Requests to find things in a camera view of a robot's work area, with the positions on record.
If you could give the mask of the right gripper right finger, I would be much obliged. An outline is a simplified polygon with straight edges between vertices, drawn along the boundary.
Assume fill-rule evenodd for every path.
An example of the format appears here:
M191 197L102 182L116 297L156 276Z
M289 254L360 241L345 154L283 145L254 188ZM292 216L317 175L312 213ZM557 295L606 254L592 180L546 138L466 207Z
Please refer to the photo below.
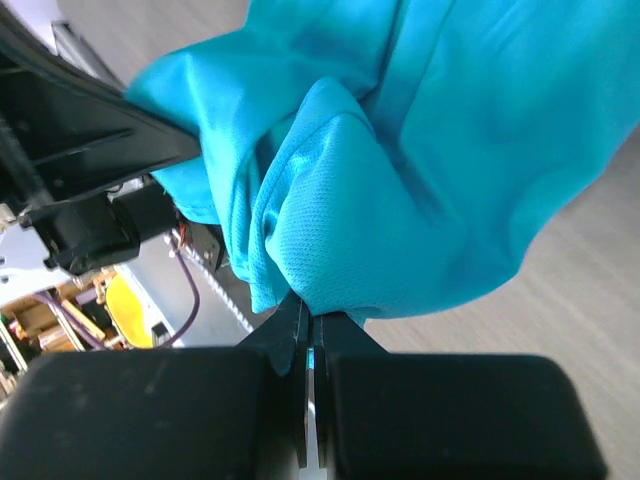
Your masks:
M529 354L391 353L312 322L319 462L332 479L603 479L576 389Z

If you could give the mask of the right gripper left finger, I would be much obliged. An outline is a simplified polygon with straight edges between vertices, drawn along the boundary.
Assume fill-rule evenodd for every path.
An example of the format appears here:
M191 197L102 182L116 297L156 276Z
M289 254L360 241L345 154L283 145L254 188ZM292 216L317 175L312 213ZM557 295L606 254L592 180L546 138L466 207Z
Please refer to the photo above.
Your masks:
M5 479L295 479L310 314L295 295L227 347L56 353L1 414Z

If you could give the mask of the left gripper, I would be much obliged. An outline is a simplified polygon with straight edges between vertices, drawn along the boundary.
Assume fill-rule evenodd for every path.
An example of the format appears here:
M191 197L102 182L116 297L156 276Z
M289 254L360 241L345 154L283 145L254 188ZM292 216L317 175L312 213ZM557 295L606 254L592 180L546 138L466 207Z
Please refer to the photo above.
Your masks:
M52 54L1 10L1 201L20 245L32 232L44 247L25 254L38 269L81 275L136 258L175 226L172 201L156 183L113 200L103 191L200 153L195 135Z

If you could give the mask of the blue t shirt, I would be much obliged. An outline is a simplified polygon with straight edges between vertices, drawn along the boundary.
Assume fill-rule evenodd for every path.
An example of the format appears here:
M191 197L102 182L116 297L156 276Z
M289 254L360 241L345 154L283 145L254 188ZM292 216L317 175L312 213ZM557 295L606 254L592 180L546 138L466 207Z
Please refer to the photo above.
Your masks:
M263 312L449 309L519 270L639 122L635 1L254 1L126 97L196 134L156 172Z

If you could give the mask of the yellow object in background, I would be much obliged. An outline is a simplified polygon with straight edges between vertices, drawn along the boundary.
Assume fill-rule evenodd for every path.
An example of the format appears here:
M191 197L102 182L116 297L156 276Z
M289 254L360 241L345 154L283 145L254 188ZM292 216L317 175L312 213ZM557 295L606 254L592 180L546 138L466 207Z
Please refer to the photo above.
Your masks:
M126 342L136 348L152 348L143 306L121 275L116 274L108 283L105 300L112 321Z

